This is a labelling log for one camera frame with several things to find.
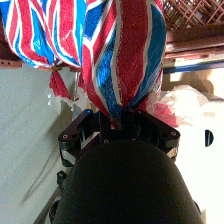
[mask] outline blue stripe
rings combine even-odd
[[[7,15],[8,15],[8,11],[9,11],[9,5],[10,5],[10,1],[0,3],[3,23],[4,23],[5,27],[6,27],[6,23],[7,23]]]
[[[166,41],[166,27],[160,12],[154,6],[151,6],[151,10],[153,26],[151,42],[148,49],[148,65],[138,93],[128,107],[133,107],[149,92],[155,84],[161,67],[161,60]]]
[[[83,33],[85,27],[85,15],[86,15],[86,3],[83,0],[77,0],[76,4],[76,31],[75,37],[77,39],[78,45],[78,56],[80,63],[82,65],[82,43],[83,43]]]
[[[42,9],[44,11],[44,14],[46,15],[47,12],[47,3],[49,0],[42,0]]]
[[[43,30],[38,17],[36,15],[36,12],[32,9],[32,18],[33,18],[33,31],[34,31],[34,39],[33,39],[33,47],[35,52],[42,56],[46,57],[48,59],[49,64],[54,63],[54,54],[51,50],[51,48],[46,43],[46,34]]]
[[[113,56],[116,38],[116,29],[114,30],[110,42],[101,58],[99,66],[96,69],[98,88],[106,99],[107,107],[111,118],[121,117],[121,107],[117,104],[114,94],[113,83],[111,78],[111,59]]]
[[[54,46],[57,50],[57,53],[61,56],[61,58],[66,59],[67,61],[70,61],[71,63],[73,63],[76,66],[80,66],[80,64],[72,57],[68,57],[67,55],[64,54],[64,52],[61,51],[60,47],[58,46],[58,29],[57,29],[57,16],[58,13],[56,12],[55,14],[55,26],[54,26]]]
[[[100,21],[104,8],[108,0],[98,5],[97,7],[89,10],[86,15],[85,37],[92,40],[93,34]]]

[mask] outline plastic bag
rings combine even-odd
[[[108,117],[136,107],[161,70],[166,28],[161,1],[88,1],[83,79],[90,100]]]
[[[11,0],[0,7],[11,50],[32,67],[52,69],[50,88],[73,107],[57,65],[82,65],[85,1]]]
[[[168,105],[171,113],[175,113],[178,125],[201,123],[203,106],[209,100],[196,89],[188,85],[180,85],[166,94],[160,103]]]

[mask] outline red stripe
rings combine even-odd
[[[113,1],[112,5],[110,7],[110,10],[107,14],[107,17],[104,21],[103,26],[101,27],[100,33],[98,34],[98,37],[96,39],[96,42],[93,46],[93,52],[94,52],[94,63],[96,64],[97,59],[100,56],[100,53],[105,45],[105,41],[111,31],[111,28],[114,24],[115,18],[116,18],[116,2]]]
[[[10,27],[10,31],[9,31],[9,42],[12,45],[11,49],[12,49],[13,52],[15,52],[14,41],[15,41],[15,35],[16,35],[17,27],[18,27],[18,12],[17,12],[17,9],[16,9],[16,4],[14,2],[11,27]]]
[[[59,39],[61,47],[71,55],[77,62],[79,57],[75,46],[75,40],[73,35],[74,21],[74,2],[60,0],[60,28]]]
[[[83,53],[82,74],[83,74],[83,79],[85,82],[85,87],[86,87],[88,97],[93,102],[93,104],[99,108],[99,110],[101,110],[106,116],[109,117],[108,111],[106,110],[101,99],[95,92],[95,88],[92,81],[92,64],[91,64],[90,52],[89,52],[89,49],[85,45],[83,45],[82,53]]]
[[[26,57],[31,60],[35,60],[44,64],[48,64],[48,60],[46,57],[39,56],[35,51],[31,48],[31,40],[32,40],[32,23],[31,23],[31,12],[28,0],[18,0],[19,10],[21,15],[22,22],[22,33],[21,33],[21,46],[23,53]]]
[[[121,0],[121,21],[116,73],[121,102],[126,107],[134,99],[144,76],[143,53],[148,33],[146,2]]]
[[[57,0],[52,0],[50,3],[50,7],[49,7],[48,26],[49,26],[49,31],[50,31],[51,36],[53,34],[53,24],[54,24],[54,19],[55,19],[54,11],[55,11],[55,7],[56,7],[56,2],[57,2]]]
[[[88,0],[88,3],[87,5],[91,4],[91,3],[94,3],[94,2],[97,2],[98,0]]]
[[[160,10],[163,12],[163,4],[162,4],[161,0],[154,0],[154,1],[158,5],[158,7],[160,8]]]

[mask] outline red white and blue bag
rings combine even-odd
[[[52,68],[50,88],[73,106],[57,65],[82,66],[84,0],[6,0],[0,2],[11,50],[35,68]]]
[[[111,119],[135,108],[161,73],[166,27],[160,0],[89,0],[83,40],[84,86]]]

